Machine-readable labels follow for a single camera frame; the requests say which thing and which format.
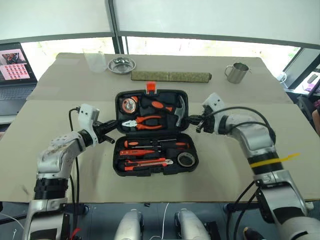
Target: laptop screen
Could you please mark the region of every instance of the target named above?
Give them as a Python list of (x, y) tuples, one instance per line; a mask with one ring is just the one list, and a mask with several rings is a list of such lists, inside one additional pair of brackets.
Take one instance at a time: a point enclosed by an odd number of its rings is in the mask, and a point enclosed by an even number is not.
[(19, 42), (0, 44), (0, 85), (36, 83)]

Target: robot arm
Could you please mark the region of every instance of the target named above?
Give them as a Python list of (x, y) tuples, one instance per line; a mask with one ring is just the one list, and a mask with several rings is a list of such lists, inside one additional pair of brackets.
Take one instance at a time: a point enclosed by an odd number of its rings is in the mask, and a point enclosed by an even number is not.
[(236, 139), (254, 173), (258, 186), (256, 198), (263, 219), (275, 223), (282, 240), (316, 240), (320, 236), (320, 221), (306, 217), (306, 203), (299, 193), (288, 170), (281, 162), (268, 162), (278, 159), (278, 154), (268, 127), (258, 124), (248, 115), (225, 115), (224, 103), (213, 93), (202, 104), (202, 116), (190, 116), (197, 132), (216, 132)]
[(72, 131), (52, 140), (37, 164), (34, 198), (29, 203), (23, 240), (67, 240), (70, 235), (66, 191), (74, 159), (87, 147), (115, 140), (105, 134), (117, 127), (115, 120), (98, 121), (99, 109), (82, 104), (78, 122), (83, 130)]

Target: green cylindrical object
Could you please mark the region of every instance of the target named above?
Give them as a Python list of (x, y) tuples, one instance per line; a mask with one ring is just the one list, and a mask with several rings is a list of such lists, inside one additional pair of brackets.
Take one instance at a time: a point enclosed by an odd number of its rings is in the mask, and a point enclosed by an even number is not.
[(176, 72), (176, 71), (132, 71), (133, 81), (160, 81), (208, 83), (212, 75), (209, 72)]

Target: metal bowl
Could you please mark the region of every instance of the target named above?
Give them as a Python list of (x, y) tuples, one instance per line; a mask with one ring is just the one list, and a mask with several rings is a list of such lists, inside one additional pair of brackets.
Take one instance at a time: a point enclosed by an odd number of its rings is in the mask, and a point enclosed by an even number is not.
[(108, 68), (115, 74), (128, 74), (135, 69), (136, 63), (129, 57), (116, 57), (108, 63)]

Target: stainless steel mug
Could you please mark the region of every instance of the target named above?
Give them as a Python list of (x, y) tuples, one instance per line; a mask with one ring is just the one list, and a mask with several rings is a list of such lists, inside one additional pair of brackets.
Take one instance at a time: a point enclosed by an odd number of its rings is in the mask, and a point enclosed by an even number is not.
[[(227, 69), (232, 68), (229, 74), (227, 74)], [(249, 71), (249, 67), (241, 62), (236, 62), (233, 65), (226, 66), (224, 74), (226, 79), (233, 84), (238, 84), (244, 78), (246, 73)]]

